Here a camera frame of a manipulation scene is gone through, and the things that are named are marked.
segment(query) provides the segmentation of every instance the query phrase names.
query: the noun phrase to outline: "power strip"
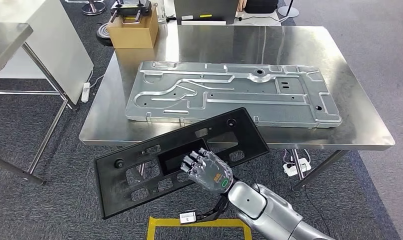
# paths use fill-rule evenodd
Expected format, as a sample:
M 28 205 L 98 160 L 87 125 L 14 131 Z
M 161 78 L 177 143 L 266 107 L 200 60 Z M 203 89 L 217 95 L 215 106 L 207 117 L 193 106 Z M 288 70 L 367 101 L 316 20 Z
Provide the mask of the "power strip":
M 302 172 L 306 172 L 312 169 L 311 165 L 309 164 L 306 158 L 300 158 L 298 160 L 301 166 Z M 286 163 L 282 166 L 284 168 L 284 173 L 286 173 L 289 177 L 297 175 L 297 169 L 295 163 Z
M 90 83 L 86 82 L 83 84 L 83 87 L 82 87 L 81 101 L 83 103 L 86 103 L 86 102 L 88 102 L 89 97 L 90 97 Z

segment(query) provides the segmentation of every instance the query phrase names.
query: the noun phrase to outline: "green indicator light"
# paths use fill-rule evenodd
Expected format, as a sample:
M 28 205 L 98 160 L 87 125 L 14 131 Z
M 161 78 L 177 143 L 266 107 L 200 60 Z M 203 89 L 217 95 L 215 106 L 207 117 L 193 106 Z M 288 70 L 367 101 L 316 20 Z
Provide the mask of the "green indicator light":
M 224 187 L 225 188 L 225 186 L 228 184 L 228 179 L 225 179 L 223 182 L 222 182 L 222 187 Z

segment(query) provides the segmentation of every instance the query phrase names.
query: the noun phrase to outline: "black plastic panel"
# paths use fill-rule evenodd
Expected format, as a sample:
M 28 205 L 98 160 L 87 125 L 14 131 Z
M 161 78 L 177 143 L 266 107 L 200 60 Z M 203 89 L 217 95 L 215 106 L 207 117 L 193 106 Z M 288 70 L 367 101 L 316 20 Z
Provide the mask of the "black plastic panel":
M 193 184 L 191 180 L 180 182 L 177 178 L 179 173 L 183 173 L 180 165 L 184 155 L 200 147 L 209 150 L 206 144 L 208 140 L 227 132 L 235 135 L 238 144 L 216 155 L 230 167 L 269 151 L 247 110 L 242 107 L 96 158 L 95 174 L 103 219 Z M 230 161 L 230 155 L 236 151 L 242 151 L 244 157 L 238 161 Z M 127 170 L 152 160 L 159 166 L 159 175 L 151 179 L 141 179 L 138 184 L 130 186 Z M 170 179 L 172 185 L 159 191 L 158 186 L 165 179 Z M 146 189 L 148 195 L 132 200 L 132 193 L 141 189 Z

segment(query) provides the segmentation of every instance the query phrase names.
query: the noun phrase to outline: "screw hole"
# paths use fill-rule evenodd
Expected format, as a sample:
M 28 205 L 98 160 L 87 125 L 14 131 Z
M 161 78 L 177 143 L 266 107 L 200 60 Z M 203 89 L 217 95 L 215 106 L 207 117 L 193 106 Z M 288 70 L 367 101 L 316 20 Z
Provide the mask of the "screw hole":
M 230 126 L 231 128 L 232 127 L 235 127 L 235 125 L 236 125 L 236 120 L 235 119 L 228 119 L 228 121 L 226 121 L 226 124 L 228 125 L 228 126 Z

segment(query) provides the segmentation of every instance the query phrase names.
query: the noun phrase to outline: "stamped aluminum plate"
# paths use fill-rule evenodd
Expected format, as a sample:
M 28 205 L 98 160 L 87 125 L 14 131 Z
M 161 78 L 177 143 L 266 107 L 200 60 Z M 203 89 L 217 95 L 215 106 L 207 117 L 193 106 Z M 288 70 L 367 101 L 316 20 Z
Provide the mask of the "stamped aluminum plate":
M 318 68 L 144 61 L 126 117 L 195 123 L 244 107 L 263 127 L 330 128 L 342 123 Z

